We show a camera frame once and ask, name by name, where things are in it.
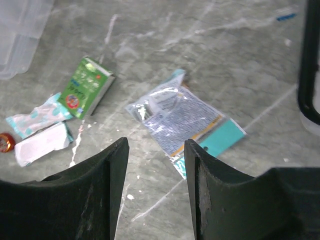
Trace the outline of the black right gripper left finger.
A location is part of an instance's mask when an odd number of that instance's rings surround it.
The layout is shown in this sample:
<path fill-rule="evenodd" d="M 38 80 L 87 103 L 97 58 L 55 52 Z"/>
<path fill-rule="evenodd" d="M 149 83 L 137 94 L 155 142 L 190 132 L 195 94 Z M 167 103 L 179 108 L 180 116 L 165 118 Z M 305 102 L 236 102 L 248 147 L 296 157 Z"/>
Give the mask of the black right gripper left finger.
<path fill-rule="evenodd" d="M 114 239 L 129 150 L 128 139 L 122 137 L 42 181 L 1 181 L 1 239 Z"/>

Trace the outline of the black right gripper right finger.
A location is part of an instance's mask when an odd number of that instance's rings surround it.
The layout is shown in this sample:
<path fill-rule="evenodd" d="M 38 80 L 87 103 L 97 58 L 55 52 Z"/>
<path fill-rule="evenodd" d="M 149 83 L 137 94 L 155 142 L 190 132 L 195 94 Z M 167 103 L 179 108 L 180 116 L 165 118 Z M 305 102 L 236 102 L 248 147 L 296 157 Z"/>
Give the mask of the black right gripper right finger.
<path fill-rule="evenodd" d="M 273 167 L 253 177 L 191 139 L 184 159 L 195 239 L 319 239 L 319 168 Z"/>

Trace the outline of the small red round item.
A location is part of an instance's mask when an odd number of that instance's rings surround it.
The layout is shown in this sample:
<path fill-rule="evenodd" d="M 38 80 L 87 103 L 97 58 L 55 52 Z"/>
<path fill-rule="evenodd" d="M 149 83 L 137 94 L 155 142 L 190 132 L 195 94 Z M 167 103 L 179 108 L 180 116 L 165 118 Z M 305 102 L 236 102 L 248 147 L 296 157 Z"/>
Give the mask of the small red round item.
<path fill-rule="evenodd" d="M 14 149 L 16 145 L 16 141 L 13 136 L 9 133 L 1 133 L 0 134 L 0 152 L 7 153 Z"/>

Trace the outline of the clear first aid box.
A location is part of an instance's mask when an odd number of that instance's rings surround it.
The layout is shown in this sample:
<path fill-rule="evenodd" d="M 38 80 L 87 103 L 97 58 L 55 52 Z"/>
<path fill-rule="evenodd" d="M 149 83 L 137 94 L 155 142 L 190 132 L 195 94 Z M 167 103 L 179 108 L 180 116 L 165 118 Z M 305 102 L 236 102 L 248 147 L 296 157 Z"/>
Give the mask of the clear first aid box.
<path fill-rule="evenodd" d="M 320 135 L 320 2 L 305 5 L 298 74 L 297 103 L 303 126 Z"/>

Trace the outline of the small green box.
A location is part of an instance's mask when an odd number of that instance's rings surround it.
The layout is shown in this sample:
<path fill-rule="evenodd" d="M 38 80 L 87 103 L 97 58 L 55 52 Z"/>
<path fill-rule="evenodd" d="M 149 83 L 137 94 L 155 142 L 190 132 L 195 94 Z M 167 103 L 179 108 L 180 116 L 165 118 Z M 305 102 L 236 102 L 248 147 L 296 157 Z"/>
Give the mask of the small green box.
<path fill-rule="evenodd" d="M 85 56 L 62 91 L 58 102 L 78 119 L 91 116 L 116 79 L 113 72 Z"/>

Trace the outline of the clear compartment tray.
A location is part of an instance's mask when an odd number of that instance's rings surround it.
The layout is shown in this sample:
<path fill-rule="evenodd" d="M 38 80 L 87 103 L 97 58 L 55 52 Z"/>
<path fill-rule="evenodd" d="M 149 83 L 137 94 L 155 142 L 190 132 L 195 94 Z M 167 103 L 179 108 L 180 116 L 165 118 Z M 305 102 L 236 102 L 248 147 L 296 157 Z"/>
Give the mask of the clear compartment tray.
<path fill-rule="evenodd" d="M 0 2 L 1 80 L 28 71 L 53 5 L 53 0 Z"/>

